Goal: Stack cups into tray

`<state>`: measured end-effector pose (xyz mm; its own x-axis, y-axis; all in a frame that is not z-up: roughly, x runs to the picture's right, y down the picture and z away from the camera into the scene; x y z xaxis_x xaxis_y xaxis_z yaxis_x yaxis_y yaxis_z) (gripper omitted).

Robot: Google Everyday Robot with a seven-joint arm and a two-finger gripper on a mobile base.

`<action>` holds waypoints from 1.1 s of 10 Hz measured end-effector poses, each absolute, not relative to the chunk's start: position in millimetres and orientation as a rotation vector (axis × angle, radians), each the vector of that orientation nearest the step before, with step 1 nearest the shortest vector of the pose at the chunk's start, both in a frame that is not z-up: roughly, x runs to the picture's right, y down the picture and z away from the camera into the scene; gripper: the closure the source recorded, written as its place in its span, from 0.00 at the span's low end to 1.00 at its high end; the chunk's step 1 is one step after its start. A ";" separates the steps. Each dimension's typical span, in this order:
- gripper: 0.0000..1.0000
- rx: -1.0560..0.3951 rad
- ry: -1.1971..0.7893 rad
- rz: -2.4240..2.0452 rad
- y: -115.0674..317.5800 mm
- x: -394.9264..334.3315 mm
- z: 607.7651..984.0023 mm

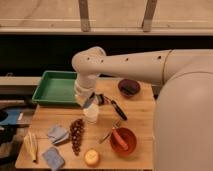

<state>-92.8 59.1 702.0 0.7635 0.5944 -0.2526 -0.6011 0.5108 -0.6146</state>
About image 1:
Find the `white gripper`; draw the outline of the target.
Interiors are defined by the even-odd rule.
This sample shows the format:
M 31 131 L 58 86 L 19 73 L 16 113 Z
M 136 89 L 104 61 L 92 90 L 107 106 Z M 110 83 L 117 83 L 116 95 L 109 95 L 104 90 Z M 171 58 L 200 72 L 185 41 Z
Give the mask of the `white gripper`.
M 96 81 L 97 79 L 95 77 L 78 77 L 75 80 L 75 98 L 81 107 L 88 108 L 93 103 L 94 97 L 89 97 L 95 92 Z

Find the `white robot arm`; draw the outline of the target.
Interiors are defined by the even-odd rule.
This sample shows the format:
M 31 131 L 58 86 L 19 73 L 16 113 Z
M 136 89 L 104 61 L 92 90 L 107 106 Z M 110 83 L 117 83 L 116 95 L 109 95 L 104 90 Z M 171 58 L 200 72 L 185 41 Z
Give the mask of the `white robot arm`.
M 153 119 L 154 171 L 213 171 L 213 50 L 164 50 L 108 56 L 100 47 L 72 58 L 75 93 L 95 90 L 99 75 L 161 87 Z

